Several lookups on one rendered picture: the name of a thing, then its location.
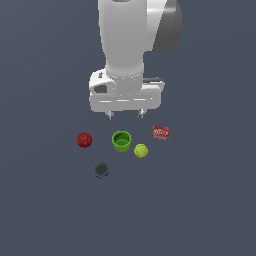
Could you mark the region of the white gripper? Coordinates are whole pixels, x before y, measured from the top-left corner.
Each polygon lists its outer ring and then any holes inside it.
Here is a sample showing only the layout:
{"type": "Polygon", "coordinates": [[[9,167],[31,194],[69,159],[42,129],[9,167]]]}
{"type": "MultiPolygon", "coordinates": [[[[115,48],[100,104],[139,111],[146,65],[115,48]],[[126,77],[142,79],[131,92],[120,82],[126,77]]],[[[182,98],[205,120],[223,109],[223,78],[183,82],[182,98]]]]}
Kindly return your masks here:
{"type": "Polygon", "coordinates": [[[123,79],[107,75],[106,69],[95,71],[89,80],[91,110],[108,113],[110,120],[115,111],[139,110],[141,119],[148,109],[160,106],[164,85],[159,77],[143,78],[138,74],[123,79]]]}

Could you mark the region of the green cup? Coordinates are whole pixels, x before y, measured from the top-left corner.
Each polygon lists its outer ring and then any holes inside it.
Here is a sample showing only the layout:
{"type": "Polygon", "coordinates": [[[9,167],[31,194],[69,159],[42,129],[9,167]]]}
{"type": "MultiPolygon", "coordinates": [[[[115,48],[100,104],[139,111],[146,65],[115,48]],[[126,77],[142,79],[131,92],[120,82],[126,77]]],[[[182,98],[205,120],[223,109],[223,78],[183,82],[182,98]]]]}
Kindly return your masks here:
{"type": "Polygon", "coordinates": [[[117,131],[112,135],[112,144],[118,152],[126,152],[130,148],[131,135],[126,131],[117,131]]]}

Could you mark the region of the red printed box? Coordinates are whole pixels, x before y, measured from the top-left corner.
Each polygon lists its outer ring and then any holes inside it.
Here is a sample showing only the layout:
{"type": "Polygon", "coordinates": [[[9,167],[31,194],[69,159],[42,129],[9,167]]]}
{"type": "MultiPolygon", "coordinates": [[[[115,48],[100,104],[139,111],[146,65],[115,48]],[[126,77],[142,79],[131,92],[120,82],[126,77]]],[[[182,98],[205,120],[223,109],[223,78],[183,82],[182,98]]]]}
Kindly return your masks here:
{"type": "Polygon", "coordinates": [[[154,125],[152,137],[157,138],[157,139],[162,139],[162,140],[168,140],[169,139],[169,128],[154,125]]]}

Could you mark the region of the yellow tennis ball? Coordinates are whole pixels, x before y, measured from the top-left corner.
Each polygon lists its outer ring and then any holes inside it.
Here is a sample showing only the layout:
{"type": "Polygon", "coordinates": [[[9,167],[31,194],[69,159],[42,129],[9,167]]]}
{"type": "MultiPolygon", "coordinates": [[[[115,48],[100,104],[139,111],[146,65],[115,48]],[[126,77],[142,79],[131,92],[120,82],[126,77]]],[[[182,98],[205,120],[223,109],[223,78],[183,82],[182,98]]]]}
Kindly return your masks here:
{"type": "Polygon", "coordinates": [[[134,154],[139,158],[143,158],[148,154],[148,148],[144,144],[137,144],[134,148],[134,154]]]}

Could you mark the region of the red apple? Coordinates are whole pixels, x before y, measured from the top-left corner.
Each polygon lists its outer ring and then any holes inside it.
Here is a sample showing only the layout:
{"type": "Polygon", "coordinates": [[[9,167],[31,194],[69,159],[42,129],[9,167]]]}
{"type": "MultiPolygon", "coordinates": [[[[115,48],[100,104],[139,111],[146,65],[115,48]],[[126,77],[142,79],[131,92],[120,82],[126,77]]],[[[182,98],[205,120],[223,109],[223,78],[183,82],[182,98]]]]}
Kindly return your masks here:
{"type": "Polygon", "coordinates": [[[77,136],[77,144],[80,147],[87,148],[92,144],[92,137],[87,132],[82,132],[77,136]]]}

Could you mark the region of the dark grey round can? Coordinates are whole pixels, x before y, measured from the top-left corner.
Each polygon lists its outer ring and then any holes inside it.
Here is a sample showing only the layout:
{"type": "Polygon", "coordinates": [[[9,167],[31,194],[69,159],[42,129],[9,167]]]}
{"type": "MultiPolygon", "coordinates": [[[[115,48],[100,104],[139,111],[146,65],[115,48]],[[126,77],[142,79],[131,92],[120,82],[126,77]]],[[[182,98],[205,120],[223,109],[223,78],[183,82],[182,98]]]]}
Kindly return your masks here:
{"type": "Polygon", "coordinates": [[[109,166],[100,162],[94,167],[94,174],[97,178],[103,179],[109,174],[109,166]]]}

